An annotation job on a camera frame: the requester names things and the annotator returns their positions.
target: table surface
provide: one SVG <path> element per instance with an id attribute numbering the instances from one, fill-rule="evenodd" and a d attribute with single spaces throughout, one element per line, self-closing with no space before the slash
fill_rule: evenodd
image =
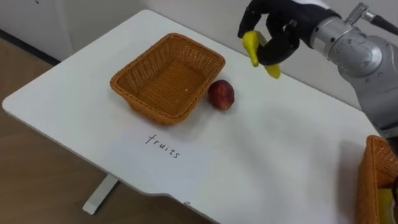
<path id="1" fill-rule="evenodd" d="M 158 128 L 110 89 L 120 68 L 170 32 L 226 59 L 218 78 L 236 90 L 230 111 L 217 112 L 201 100 L 184 122 Z M 145 176 L 130 172 L 139 164 L 129 162 L 129 154 L 109 156 L 106 146 L 123 131 L 155 128 L 206 149 L 211 157 L 205 173 L 187 198 L 177 200 L 220 223 L 351 223 L 357 168 L 366 137 L 376 134 L 362 112 L 285 75 L 275 80 L 246 56 L 152 11 L 133 16 L 2 105 L 144 193 L 170 192 L 151 192 Z"/>

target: brown wicker basket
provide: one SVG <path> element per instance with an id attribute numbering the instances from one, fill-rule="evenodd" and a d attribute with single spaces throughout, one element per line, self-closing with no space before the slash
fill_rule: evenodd
<path id="1" fill-rule="evenodd" d="M 369 136 L 359 166 L 356 223 L 379 223 L 377 189 L 390 187 L 397 176 L 398 160 L 387 142 L 380 137 Z"/>
<path id="2" fill-rule="evenodd" d="M 130 106 L 158 124 L 183 121 L 225 65 L 218 53 L 168 34 L 111 80 Z"/>

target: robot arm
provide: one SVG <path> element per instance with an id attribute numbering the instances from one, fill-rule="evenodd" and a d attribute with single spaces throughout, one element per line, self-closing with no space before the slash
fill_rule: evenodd
<path id="1" fill-rule="evenodd" d="M 396 35 L 398 28 L 362 3 L 344 21 L 319 0 L 252 0 L 238 37 L 254 30 L 263 14 L 272 39 L 254 49 L 259 63 L 283 62 L 299 47 L 298 40 L 320 52 L 351 83 L 362 111 L 398 156 L 398 48 L 354 24 L 363 18 Z"/>

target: apple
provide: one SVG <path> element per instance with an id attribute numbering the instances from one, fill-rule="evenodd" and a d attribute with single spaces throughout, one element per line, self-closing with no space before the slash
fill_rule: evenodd
<path id="1" fill-rule="evenodd" d="M 234 88 L 226 80 L 218 80 L 210 85 L 209 101 L 221 111 L 228 110 L 235 101 Z"/>

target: basket rim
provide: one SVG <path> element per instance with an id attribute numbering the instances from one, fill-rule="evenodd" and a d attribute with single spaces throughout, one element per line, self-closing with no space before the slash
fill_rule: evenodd
<path id="1" fill-rule="evenodd" d="M 170 38 L 175 37 L 175 36 L 177 36 L 177 37 L 183 39 L 184 41 L 188 41 L 188 42 L 190 42 L 191 44 L 194 44 L 194 45 L 196 45 L 196 46 L 198 46 L 198 47 L 201 47 L 201 48 L 205 49 L 207 52 L 210 52 L 211 54 L 213 54 L 214 56 L 216 56 L 216 58 L 219 60 L 220 65 L 219 65 L 218 69 L 217 69 L 212 75 L 210 75 L 209 77 L 207 77 L 207 79 L 205 79 L 205 80 L 203 81 L 203 83 L 201 84 L 201 86 L 199 86 L 199 87 L 197 88 L 197 93 L 194 95 L 194 97 L 189 98 L 189 99 L 186 101 L 186 102 L 189 102 L 189 101 L 190 101 L 191 103 L 189 103 L 189 105 L 186 106 L 185 109 L 184 109 L 183 111 L 177 111 L 177 113 L 176 113 L 175 115 L 171 116 L 171 115 L 169 115 L 169 114 L 167 114 L 167 113 L 165 113 L 165 112 L 163 112 L 163 111 L 157 110 L 157 109 L 154 108 L 153 106 L 148 105 L 145 101 L 142 101 L 142 100 L 138 99 L 137 97 L 135 97 L 134 95 L 130 94 L 129 92 L 127 92 L 126 90 L 124 90 L 123 88 L 121 88 L 121 87 L 118 85 L 118 81 L 119 81 L 119 80 L 122 78 L 122 76 L 123 76 L 122 70 L 123 70 L 124 67 L 126 67 L 126 66 L 128 66 L 128 65 L 130 65 L 130 66 L 135 66 L 135 65 L 137 65 L 139 62 L 141 62 L 141 61 L 148 55 L 148 53 L 150 53 L 151 51 L 153 51 L 153 50 L 159 48 L 165 41 L 167 41 L 167 40 L 169 40 Z M 148 110 L 151 110 L 151 111 L 153 111 L 153 112 L 155 112 L 155 113 L 157 113 L 157 114 L 163 116 L 164 118 L 173 119 L 173 120 L 178 120 L 179 118 L 183 117 L 184 115 L 186 115 L 187 113 L 190 112 L 192 106 L 195 105 L 195 102 L 197 101 L 197 98 L 198 98 L 198 97 L 201 97 L 201 96 L 204 94 L 205 87 L 209 85 L 209 82 L 211 82 L 212 80 L 214 80 L 214 78 L 220 73 L 220 71 L 222 71 L 222 69 L 223 69 L 224 66 L 225 66 L 225 63 L 226 63 L 225 58 L 224 58 L 221 54 L 219 54 L 218 52 L 215 52 L 214 50 L 212 50 L 212 49 L 206 47 L 205 45 L 203 45 L 203 44 L 201 44 L 201 43 L 199 43 L 199 42 L 197 42 L 197 41 L 195 41 L 195 40 L 193 40 L 193 39 L 191 39 L 191 38 L 189 38 L 189 37 L 187 37 L 187 36 L 185 36 L 185 35 L 178 34 L 178 33 L 176 33 L 176 32 L 172 32 L 172 33 L 169 33 L 169 34 L 165 35 L 165 36 L 164 36 L 163 38 L 161 38 L 160 40 L 158 40 L 154 45 L 152 45 L 152 46 L 149 47 L 147 50 L 145 50 L 143 53 L 141 53 L 141 54 L 140 54 L 136 59 L 134 59 L 132 62 L 127 63 L 120 71 L 118 71 L 118 72 L 112 77 L 112 79 L 111 79 L 111 81 L 110 81 L 110 85 L 111 85 L 111 88 L 112 88 L 117 94 L 121 95 L 123 98 L 130 98 L 131 100 L 134 100 L 134 101 L 138 102 L 139 104 L 145 106 Z"/>

